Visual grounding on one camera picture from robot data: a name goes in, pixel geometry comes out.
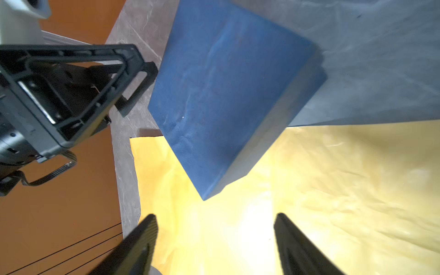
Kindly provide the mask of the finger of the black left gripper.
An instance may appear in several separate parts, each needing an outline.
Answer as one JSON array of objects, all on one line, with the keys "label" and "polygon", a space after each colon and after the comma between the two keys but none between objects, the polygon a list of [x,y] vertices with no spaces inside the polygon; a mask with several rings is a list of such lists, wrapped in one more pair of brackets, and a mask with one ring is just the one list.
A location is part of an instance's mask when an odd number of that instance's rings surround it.
[{"label": "finger of the black left gripper", "polygon": [[154,62],[144,63],[140,71],[145,72],[146,76],[135,89],[133,94],[128,99],[126,99],[124,96],[121,96],[115,103],[116,109],[123,118],[125,118],[132,111],[143,94],[153,85],[158,75],[158,68]]}]

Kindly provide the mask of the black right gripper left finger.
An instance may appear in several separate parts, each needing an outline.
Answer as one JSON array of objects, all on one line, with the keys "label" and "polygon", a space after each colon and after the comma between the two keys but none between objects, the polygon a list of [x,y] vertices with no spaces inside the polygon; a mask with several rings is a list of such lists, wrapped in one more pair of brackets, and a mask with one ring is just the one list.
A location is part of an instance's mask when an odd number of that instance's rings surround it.
[{"label": "black right gripper left finger", "polygon": [[149,274],[157,238],[157,218],[150,214],[90,274]]}]

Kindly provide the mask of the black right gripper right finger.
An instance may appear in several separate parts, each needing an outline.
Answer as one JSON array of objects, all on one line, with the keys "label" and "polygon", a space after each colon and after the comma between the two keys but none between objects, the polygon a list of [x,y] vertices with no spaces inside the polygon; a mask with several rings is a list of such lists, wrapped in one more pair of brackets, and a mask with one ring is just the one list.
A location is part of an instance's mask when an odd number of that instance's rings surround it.
[{"label": "black right gripper right finger", "polygon": [[274,230],[283,274],[343,274],[284,213],[277,214]]}]

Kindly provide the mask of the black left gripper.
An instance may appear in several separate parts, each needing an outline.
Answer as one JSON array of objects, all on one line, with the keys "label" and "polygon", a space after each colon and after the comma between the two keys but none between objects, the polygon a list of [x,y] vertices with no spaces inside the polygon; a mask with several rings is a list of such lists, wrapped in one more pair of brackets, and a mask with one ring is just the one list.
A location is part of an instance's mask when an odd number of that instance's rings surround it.
[{"label": "black left gripper", "polygon": [[134,45],[1,47],[1,196],[18,182],[40,186],[77,164],[28,182],[20,169],[46,161],[37,150],[69,149],[90,137],[144,59]]}]

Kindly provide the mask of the yellow wrapping paper sheet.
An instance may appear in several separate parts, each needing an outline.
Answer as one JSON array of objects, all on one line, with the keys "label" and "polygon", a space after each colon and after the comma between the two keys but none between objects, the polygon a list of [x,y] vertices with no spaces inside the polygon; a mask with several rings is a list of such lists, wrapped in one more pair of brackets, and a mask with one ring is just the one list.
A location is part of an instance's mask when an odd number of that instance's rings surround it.
[{"label": "yellow wrapping paper sheet", "polygon": [[203,200],[163,137],[130,141],[164,275],[279,275],[284,213],[348,275],[440,272],[440,123],[289,127]]}]

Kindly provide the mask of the dark blue gift box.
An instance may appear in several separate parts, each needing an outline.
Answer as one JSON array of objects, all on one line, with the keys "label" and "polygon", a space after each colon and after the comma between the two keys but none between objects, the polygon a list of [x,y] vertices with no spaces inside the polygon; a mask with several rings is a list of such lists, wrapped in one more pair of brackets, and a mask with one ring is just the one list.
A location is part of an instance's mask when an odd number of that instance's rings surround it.
[{"label": "dark blue gift box", "polygon": [[148,110],[203,200],[244,177],[326,81],[319,46],[230,1],[181,1]]}]

